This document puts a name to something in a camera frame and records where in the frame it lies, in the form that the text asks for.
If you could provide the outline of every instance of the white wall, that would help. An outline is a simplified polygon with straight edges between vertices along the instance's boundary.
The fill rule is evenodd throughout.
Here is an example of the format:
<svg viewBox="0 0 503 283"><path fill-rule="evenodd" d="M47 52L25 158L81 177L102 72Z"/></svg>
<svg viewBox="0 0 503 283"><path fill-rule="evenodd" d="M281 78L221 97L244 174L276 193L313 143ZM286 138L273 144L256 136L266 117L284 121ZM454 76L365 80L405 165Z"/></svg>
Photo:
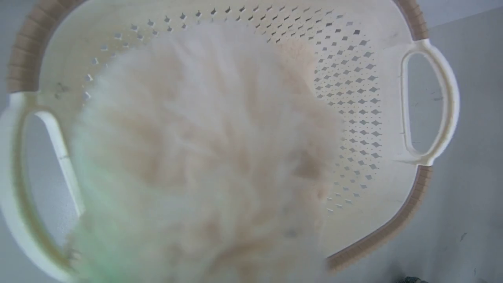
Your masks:
<svg viewBox="0 0 503 283"><path fill-rule="evenodd" d="M503 0L417 0L428 27L463 19L498 7Z"/></svg>

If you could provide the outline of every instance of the white plastic basket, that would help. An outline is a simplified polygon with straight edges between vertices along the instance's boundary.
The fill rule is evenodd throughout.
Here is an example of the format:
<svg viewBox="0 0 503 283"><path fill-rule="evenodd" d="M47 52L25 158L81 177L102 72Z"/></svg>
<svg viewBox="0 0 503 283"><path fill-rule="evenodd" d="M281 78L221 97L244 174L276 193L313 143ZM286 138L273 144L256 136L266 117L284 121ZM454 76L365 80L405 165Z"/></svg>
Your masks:
<svg viewBox="0 0 503 283"><path fill-rule="evenodd" d="M71 269L30 200L22 159L27 116L44 120L81 213L65 145L76 116L93 98L86 91L93 77L116 53L203 21L241 21L271 44L296 37L315 48L316 96L346 121L322 239L334 270L382 244L418 207L431 165L453 136L459 94L415 0L41 0L19 32L9 65L0 180L10 231L50 276L67 281ZM430 61L444 101L438 136L425 154L410 140L406 65L414 53Z"/></svg>

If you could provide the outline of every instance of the gray floor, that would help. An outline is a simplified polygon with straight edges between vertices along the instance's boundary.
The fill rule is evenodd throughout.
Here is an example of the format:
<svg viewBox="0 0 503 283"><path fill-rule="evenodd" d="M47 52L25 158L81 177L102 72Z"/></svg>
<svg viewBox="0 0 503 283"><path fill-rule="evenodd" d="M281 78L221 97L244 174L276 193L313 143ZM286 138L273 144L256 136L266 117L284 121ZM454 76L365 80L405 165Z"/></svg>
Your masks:
<svg viewBox="0 0 503 283"><path fill-rule="evenodd" d="M2 78L6 76L5 66L15 32L33 2L0 0ZM459 3L419 2L425 5L425 16L433 23L502 4L499 0L465 0L466 7L475 7L472 11L441 15L438 9L446 5L457 7ZM402 274L420 276L430 283L503 282L502 27L503 8L431 28L432 42L449 60L461 91L461 117L455 138L436 161L430 191L410 225L391 242L340 272L334 282L391 283ZM410 109L414 145L421 149L427 148L438 129L442 101L428 67L420 61L414 64L417 65L411 70ZM4 83L0 82L0 90L4 89ZM6 96L0 95L0 109L5 104ZM31 133L34 146L42 146L37 143L38 133L43 134ZM35 188L41 199L39 208L44 211L44 207L60 205L62 187L54 183L58 179L54 171L39 170L34 174L41 180L37 186L41 189ZM67 207L57 209L52 213L59 214L58 217L43 217L61 243L73 216L61 216L66 215ZM3 281L54 283L23 256L7 232L3 218L0 218L0 250Z"/></svg>

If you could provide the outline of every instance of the fluffy kitten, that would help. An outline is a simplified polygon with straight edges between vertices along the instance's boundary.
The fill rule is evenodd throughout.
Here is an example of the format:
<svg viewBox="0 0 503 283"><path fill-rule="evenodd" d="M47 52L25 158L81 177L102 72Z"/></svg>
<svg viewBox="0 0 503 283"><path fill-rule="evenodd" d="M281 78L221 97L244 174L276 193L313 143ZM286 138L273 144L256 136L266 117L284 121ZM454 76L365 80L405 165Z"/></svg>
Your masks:
<svg viewBox="0 0 503 283"><path fill-rule="evenodd" d="M109 64L72 141L77 280L316 282L336 118L314 56L202 25Z"/></svg>

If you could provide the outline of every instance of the white kitten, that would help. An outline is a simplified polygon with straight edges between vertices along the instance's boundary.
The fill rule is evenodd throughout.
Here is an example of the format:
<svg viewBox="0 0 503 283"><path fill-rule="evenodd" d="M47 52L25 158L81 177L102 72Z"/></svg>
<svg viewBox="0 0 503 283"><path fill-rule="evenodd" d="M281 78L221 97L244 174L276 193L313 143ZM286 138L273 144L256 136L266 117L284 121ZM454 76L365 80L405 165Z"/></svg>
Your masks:
<svg viewBox="0 0 503 283"><path fill-rule="evenodd" d="M315 231L337 133L314 62L302 44L202 25L110 63L72 141L79 278L323 278Z"/></svg>

